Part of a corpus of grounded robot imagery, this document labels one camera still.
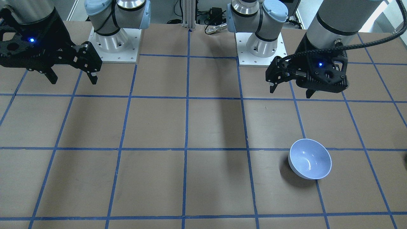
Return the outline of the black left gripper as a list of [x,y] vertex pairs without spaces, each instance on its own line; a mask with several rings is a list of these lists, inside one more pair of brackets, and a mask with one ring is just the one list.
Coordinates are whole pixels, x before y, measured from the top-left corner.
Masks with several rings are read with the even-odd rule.
[[270,93],[274,93],[282,82],[291,80],[295,80],[298,87],[307,89],[307,99],[310,99],[316,91],[340,93],[348,87],[346,51],[298,56],[300,52],[311,50],[317,50],[317,47],[309,41],[305,34],[294,57],[283,60],[276,56],[273,59],[266,70],[266,82],[270,84]]

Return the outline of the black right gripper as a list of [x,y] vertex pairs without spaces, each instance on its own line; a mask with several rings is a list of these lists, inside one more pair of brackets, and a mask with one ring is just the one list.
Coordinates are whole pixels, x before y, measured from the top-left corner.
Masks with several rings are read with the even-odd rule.
[[52,66],[67,64],[89,73],[90,82],[97,84],[101,58],[91,42],[76,45],[71,40],[55,8],[44,19],[30,24],[18,23],[9,8],[1,9],[1,17],[1,37],[14,33],[10,40],[1,41],[2,66],[41,71],[55,85],[58,77]]

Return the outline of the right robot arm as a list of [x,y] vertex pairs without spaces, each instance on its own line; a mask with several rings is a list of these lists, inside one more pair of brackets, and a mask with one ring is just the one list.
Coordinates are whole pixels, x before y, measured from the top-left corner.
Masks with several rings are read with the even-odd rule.
[[129,44],[125,29],[149,27],[151,2],[86,0],[84,6],[96,41],[76,45],[51,1],[2,0],[1,38],[7,32],[14,35],[1,40],[1,66],[38,71],[56,84],[58,77],[52,67],[67,64],[86,72],[95,85],[103,62],[96,48],[108,53],[124,50]]

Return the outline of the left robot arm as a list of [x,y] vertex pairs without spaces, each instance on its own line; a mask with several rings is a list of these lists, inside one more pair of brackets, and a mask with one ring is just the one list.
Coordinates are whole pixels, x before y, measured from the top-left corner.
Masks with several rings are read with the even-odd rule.
[[[349,87],[346,51],[379,0],[324,0],[294,54],[288,60],[276,56],[266,70],[270,93],[278,84],[296,81],[310,98],[316,91],[341,93]],[[270,57],[277,48],[279,33],[290,16],[280,0],[233,0],[226,10],[230,32],[250,32],[249,51]]]

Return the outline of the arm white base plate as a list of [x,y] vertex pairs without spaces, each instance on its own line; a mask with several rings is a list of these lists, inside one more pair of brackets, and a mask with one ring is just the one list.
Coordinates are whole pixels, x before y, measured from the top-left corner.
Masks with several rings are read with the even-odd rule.
[[287,56],[281,33],[272,42],[262,41],[251,32],[237,32],[235,39],[240,66],[268,67],[276,56]]
[[90,32],[88,41],[93,44],[103,63],[136,64],[141,43],[141,29],[121,28],[111,36]]

